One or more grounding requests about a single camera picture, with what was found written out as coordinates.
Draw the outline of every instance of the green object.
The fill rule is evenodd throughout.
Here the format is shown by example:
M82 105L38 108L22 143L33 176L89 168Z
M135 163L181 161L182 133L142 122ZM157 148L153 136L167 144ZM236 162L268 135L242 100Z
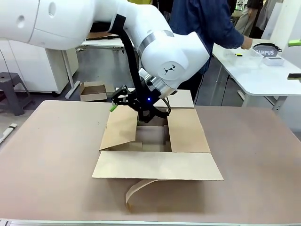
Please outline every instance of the green object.
M288 42L288 47L301 46L301 40L291 40Z
M128 0L131 3L136 3L136 4L150 4L151 0Z
M113 105L110 109L110 112L113 112L117 108L117 105Z

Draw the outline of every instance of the green marker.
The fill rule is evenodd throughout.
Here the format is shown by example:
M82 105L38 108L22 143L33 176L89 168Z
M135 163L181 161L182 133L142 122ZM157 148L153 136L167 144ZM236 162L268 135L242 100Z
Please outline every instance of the green marker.
M118 106L117 105L113 105L110 109L110 112L113 112Z
M291 40L288 42L288 47L301 46L301 40Z

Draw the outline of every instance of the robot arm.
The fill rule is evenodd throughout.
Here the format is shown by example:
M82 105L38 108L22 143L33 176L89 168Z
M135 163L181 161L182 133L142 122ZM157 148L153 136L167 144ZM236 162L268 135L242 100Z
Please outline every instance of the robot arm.
M145 70L139 75L145 88L156 90L155 101L174 93L209 59L195 32L174 34L151 5L127 0L2 0L1 4L1 36L44 48L79 46L93 22L107 23L110 32L123 29L141 58Z

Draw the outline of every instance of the box opening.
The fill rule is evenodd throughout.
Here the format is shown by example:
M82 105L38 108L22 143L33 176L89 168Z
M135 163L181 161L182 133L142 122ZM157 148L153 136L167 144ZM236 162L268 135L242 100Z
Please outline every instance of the box opening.
M135 141L109 147L105 150L172 152L167 119L156 117L149 124L138 121Z
M90 94L98 94L98 93L105 93L106 89L104 85L101 86L87 86L82 91L82 95L90 95Z

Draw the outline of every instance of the wall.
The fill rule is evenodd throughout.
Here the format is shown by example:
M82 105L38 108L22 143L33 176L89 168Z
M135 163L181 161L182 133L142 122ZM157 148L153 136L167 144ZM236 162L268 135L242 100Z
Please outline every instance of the wall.
M271 41L283 52L281 56L301 68L301 47L288 47L289 40L301 39L301 0L284 0ZM301 132L301 97L288 97L279 116L294 132Z

